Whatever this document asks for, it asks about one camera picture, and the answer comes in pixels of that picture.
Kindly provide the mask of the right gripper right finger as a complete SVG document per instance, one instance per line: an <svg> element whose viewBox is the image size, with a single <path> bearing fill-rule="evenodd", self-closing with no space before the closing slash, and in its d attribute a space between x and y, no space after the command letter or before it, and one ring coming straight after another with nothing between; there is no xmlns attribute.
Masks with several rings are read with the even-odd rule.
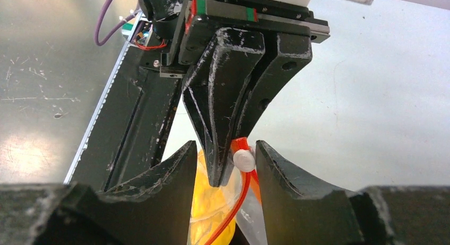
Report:
<svg viewBox="0 0 450 245"><path fill-rule="evenodd" d="M350 191L256 143L268 244L449 244L448 186Z"/></svg>

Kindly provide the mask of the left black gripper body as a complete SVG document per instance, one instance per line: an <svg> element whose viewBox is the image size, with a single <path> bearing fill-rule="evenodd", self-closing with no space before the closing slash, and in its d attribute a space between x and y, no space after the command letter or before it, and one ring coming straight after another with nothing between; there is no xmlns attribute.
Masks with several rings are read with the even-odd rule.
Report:
<svg viewBox="0 0 450 245"><path fill-rule="evenodd" d="M195 64L216 30L237 28L310 36L330 36L316 19L310 0L138 0L150 21L150 38L140 68L164 77L181 77Z"/></svg>

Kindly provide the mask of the clear zip bag orange zipper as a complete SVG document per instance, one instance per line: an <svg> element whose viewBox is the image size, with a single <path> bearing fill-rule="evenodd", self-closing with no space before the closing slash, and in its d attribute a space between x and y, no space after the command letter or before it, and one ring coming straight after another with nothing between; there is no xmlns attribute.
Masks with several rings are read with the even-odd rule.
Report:
<svg viewBox="0 0 450 245"><path fill-rule="evenodd" d="M239 233L249 244L267 244L259 180L252 149L246 138L232 141L238 166L227 185L209 184L204 152L197 155L196 178L188 232L188 244L231 244Z"/></svg>

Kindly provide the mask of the yellow corn cob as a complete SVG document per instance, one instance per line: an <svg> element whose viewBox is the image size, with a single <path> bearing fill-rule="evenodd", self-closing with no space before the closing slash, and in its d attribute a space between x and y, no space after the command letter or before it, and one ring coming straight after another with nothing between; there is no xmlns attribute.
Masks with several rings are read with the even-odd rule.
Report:
<svg viewBox="0 0 450 245"><path fill-rule="evenodd" d="M237 201L241 191L239 172L233 170L225 186L211 187L202 150L197 155L188 244L206 244Z"/></svg>

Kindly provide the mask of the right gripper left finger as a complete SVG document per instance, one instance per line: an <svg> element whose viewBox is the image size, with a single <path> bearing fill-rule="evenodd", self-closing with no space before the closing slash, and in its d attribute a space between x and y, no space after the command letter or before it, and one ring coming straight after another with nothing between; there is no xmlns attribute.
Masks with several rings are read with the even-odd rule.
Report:
<svg viewBox="0 0 450 245"><path fill-rule="evenodd" d="M1 185L1 244L186 244L197 147L106 192L74 182Z"/></svg>

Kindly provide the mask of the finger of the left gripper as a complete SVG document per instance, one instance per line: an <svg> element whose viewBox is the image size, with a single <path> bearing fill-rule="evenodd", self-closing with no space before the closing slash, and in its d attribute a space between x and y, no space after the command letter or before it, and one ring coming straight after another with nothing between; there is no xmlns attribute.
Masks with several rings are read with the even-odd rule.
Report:
<svg viewBox="0 0 450 245"><path fill-rule="evenodd" d="M239 106L235 137L247 137L282 88L313 57L310 36L264 33L265 54L253 69Z"/></svg>
<svg viewBox="0 0 450 245"><path fill-rule="evenodd" d="M183 101L205 154L210 186L227 184L238 110L253 69L265 54L261 32L220 28L188 71Z"/></svg>

